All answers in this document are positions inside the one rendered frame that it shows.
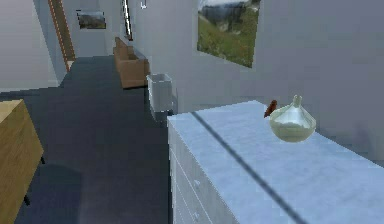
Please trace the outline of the dark framed wall picture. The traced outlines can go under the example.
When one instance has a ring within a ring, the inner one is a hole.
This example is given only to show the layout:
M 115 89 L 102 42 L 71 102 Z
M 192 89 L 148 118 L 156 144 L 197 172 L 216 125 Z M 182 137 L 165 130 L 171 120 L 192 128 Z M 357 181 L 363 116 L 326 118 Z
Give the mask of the dark framed wall picture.
M 128 0 L 122 0 L 122 13 L 125 24 L 125 34 L 129 41 L 133 41 L 132 27 L 130 22 L 130 12 L 128 6 Z

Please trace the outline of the light wooden cabinet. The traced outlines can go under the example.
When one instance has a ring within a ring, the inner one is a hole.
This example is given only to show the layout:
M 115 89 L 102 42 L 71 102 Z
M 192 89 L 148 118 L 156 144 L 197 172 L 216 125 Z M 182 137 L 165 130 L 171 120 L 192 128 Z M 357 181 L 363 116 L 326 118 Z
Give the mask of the light wooden cabinet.
M 0 224 L 14 224 L 43 152 L 25 102 L 0 102 Z

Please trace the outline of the pale green glass vase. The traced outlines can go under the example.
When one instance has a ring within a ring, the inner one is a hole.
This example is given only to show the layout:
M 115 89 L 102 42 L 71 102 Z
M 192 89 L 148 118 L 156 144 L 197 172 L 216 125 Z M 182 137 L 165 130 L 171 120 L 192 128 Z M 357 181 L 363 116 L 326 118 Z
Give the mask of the pale green glass vase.
M 302 97 L 295 95 L 291 104 L 271 113 L 269 125 L 280 140 L 291 143 L 302 142 L 315 132 L 316 120 L 301 103 Z

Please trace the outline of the small red-brown object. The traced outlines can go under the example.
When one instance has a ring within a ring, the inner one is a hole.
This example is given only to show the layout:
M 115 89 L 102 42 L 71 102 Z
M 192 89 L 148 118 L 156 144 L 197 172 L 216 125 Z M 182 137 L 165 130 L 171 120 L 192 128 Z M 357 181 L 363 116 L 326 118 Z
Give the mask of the small red-brown object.
M 266 111 L 264 112 L 264 117 L 268 117 L 275 109 L 277 108 L 277 101 L 272 100 Z

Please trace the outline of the pale blue chest of drawers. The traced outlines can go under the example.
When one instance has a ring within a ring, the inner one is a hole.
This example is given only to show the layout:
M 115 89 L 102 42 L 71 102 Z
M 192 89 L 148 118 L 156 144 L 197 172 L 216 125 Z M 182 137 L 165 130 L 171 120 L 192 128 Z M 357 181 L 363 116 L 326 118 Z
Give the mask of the pale blue chest of drawers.
M 173 224 L 384 224 L 384 168 L 248 101 L 168 119 Z

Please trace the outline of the small framed landscape picture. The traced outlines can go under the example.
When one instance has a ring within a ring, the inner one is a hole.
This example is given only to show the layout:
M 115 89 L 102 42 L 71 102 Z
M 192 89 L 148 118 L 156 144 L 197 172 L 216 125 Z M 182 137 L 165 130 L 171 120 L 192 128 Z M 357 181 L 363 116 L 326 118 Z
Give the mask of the small framed landscape picture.
M 101 11 L 78 11 L 77 17 L 81 29 L 105 29 L 106 20 Z

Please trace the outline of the brown wooden door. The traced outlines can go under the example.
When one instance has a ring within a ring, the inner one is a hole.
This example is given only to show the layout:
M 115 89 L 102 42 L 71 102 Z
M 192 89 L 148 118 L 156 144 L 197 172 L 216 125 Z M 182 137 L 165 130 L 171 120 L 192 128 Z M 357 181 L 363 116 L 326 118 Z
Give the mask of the brown wooden door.
M 72 39 L 67 24 L 62 0 L 47 0 L 52 21 L 56 30 L 66 71 L 69 72 L 71 65 L 76 60 Z

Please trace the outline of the white bin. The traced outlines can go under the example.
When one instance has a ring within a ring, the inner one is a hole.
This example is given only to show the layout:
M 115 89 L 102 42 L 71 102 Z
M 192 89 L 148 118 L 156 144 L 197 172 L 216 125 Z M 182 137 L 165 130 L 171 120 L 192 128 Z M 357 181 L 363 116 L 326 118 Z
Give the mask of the white bin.
M 167 74 L 149 74 L 149 102 L 155 112 L 172 109 L 172 79 Z

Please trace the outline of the framed green landscape picture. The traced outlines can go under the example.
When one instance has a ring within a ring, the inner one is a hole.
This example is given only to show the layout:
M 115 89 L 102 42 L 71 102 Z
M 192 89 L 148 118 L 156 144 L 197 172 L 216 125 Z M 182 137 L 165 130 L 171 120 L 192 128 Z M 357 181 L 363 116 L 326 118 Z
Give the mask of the framed green landscape picture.
M 251 68 L 262 0 L 198 0 L 197 50 Z

